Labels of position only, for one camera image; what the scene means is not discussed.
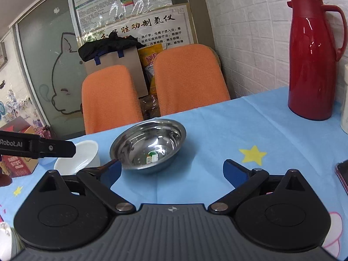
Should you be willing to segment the person's left hand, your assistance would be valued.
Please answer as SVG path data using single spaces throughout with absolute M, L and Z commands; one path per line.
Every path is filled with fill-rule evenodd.
M 11 173 L 8 171 L 2 157 L 0 158 L 0 168 L 0 187 L 10 185 L 12 183 L 12 178 L 10 176 Z

